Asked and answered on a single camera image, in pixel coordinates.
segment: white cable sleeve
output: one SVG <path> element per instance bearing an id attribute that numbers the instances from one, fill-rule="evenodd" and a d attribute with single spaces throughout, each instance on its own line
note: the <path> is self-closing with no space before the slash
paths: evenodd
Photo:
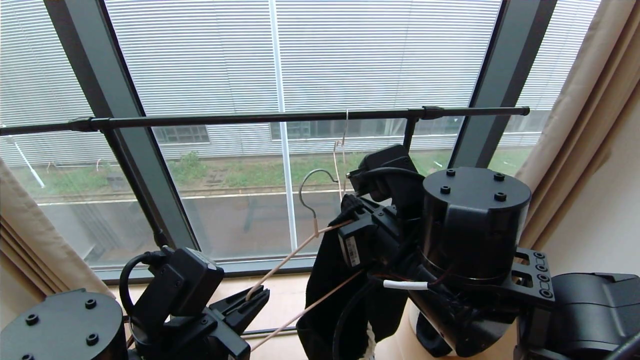
<path id="1" fill-rule="evenodd" d="M 384 280 L 382 286 L 388 289 L 402 290 L 427 290 L 429 283 L 426 281 L 393 281 Z"/>

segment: black cloth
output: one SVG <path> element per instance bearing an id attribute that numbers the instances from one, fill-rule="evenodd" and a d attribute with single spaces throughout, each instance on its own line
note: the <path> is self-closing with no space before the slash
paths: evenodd
<path id="1" fill-rule="evenodd" d="M 342 213 L 329 225 L 336 225 L 351 218 L 359 207 L 360 199 L 345 195 Z M 305 307 L 327 294 L 359 269 L 345 264 L 338 243 L 337 230 L 324 234 L 316 262 L 307 283 Z M 333 333 L 342 310 L 353 295 L 369 282 L 366 272 L 349 281 L 333 295 L 302 316 L 296 328 L 309 360 L 332 358 Z M 406 303 L 407 294 L 402 290 L 374 287 L 351 310 L 340 337 L 340 358 L 360 358 L 367 349 L 367 322 L 371 323 L 376 342 L 396 332 Z"/>

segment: grass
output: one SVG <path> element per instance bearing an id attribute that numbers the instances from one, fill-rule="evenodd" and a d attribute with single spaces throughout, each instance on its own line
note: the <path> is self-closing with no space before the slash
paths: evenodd
<path id="1" fill-rule="evenodd" d="M 515 175 L 527 158 L 530 149 L 499 149 L 495 152 L 489 168 L 508 175 Z M 346 154 L 346 163 L 342 164 L 342 154 L 337 155 L 338 169 L 342 176 L 344 172 L 358 168 L 365 153 Z M 423 151 L 411 153 L 412 160 L 421 174 L 445 168 L 451 155 L 450 150 Z M 233 160 L 202 160 L 195 152 L 190 152 L 177 161 L 168 161 L 173 180 L 181 190 L 205 188 L 208 177 L 216 172 L 224 174 L 224 180 L 217 186 L 222 188 L 245 188 L 251 186 L 283 186 L 284 170 L 282 158 L 237 158 Z M 313 156 L 292 156 L 291 177 L 298 186 L 307 173 L 315 168 L 324 168 L 332 174 L 334 171 L 333 156 L 331 154 L 317 154 Z M 29 191 L 36 197 L 39 195 L 77 195 L 89 193 L 113 193 L 107 180 L 108 174 L 121 173 L 115 165 L 106 165 L 96 171 L 95 167 L 79 168 L 45 168 L 36 170 L 46 187 L 40 188 L 28 168 L 15 168 L 14 174 Z M 321 174 L 311 177 L 308 184 L 328 184 L 329 179 Z"/>

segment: barcode label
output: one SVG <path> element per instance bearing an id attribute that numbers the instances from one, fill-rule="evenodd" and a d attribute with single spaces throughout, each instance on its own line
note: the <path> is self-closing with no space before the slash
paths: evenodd
<path id="1" fill-rule="evenodd" d="M 358 254 L 356 240 L 352 236 L 344 242 L 347 245 L 347 253 L 349 254 L 349 261 L 351 262 L 351 266 L 358 266 L 360 264 L 360 255 Z"/>

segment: hanger hook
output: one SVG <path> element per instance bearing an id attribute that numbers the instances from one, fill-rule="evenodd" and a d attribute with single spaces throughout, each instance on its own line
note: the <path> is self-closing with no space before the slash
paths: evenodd
<path id="1" fill-rule="evenodd" d="M 300 184 L 300 188 L 298 189 L 298 197 L 300 198 L 300 202 L 302 203 L 302 206 L 304 206 L 305 208 L 311 210 L 311 212 L 314 214 L 314 218 L 316 218 L 316 211 L 313 210 L 313 208 L 311 208 L 309 205 L 305 204 L 304 199 L 302 199 L 302 188 L 304 187 L 305 183 L 307 182 L 307 179 L 315 174 L 316 172 L 324 172 L 327 175 L 329 175 L 329 177 L 331 178 L 331 181 L 333 181 L 334 183 L 337 183 L 338 180 L 334 179 L 333 176 L 331 175 L 331 173 L 323 168 L 317 168 L 315 170 L 311 170 L 307 176 L 305 176 L 305 179 L 302 180 L 302 183 Z"/>

